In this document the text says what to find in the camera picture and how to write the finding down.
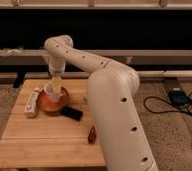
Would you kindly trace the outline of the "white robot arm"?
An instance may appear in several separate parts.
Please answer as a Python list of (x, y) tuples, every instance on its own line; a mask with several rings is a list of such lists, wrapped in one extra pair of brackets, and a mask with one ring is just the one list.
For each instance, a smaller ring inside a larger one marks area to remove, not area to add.
[(138, 73), (113, 59), (73, 47), (68, 35), (44, 43), (53, 61), (64, 59), (90, 74), (86, 98), (108, 171), (159, 171), (136, 110)]

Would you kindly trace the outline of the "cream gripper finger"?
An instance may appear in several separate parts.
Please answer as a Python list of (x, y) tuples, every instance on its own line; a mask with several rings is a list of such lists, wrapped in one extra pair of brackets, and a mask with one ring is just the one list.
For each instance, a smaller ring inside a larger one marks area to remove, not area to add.
[(61, 78), (60, 77), (53, 77), (52, 78), (52, 86), (53, 86), (53, 91), (55, 93), (58, 93), (61, 91)]

